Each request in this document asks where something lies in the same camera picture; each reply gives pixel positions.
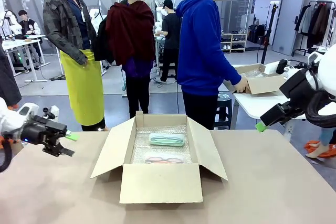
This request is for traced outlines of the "person's right hand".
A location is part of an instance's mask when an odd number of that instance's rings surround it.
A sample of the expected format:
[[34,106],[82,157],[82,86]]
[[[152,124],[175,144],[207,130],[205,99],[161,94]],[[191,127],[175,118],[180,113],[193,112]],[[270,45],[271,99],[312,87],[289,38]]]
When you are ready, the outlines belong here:
[[234,88],[237,93],[250,92],[250,87],[245,77],[241,77],[241,80],[236,85],[234,85]]

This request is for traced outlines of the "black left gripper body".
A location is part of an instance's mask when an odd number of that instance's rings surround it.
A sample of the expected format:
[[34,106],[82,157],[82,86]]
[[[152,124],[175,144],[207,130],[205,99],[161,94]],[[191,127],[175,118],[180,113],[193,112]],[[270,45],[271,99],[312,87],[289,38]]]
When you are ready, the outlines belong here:
[[65,137],[67,126],[41,116],[33,116],[20,133],[20,140],[33,145],[43,145],[43,152],[58,157],[65,154],[59,139]]

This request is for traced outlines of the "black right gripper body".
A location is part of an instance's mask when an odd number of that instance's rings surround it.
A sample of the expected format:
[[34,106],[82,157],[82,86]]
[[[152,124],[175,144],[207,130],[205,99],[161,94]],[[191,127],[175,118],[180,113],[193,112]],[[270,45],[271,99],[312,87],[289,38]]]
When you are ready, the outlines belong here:
[[312,70],[300,70],[290,77],[281,87],[287,102],[277,103],[261,117],[265,126],[276,123],[285,124],[305,113],[319,108],[319,86]]

